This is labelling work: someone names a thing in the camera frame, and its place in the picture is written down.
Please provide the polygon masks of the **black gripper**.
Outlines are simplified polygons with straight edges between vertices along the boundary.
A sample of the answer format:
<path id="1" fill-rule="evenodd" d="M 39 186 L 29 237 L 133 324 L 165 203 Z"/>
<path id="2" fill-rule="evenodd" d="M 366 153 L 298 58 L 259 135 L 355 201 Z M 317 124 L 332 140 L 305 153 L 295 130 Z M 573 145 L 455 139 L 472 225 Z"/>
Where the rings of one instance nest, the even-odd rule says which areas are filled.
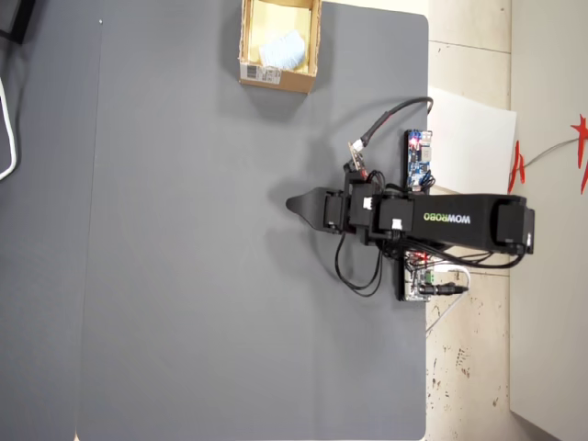
<path id="1" fill-rule="evenodd" d="M 374 214 L 374 183 L 352 183 L 344 191 L 326 193 L 325 187 L 286 200 L 286 208 L 300 216 L 314 230 L 335 234 L 354 234 L 361 243 L 371 243 Z"/>

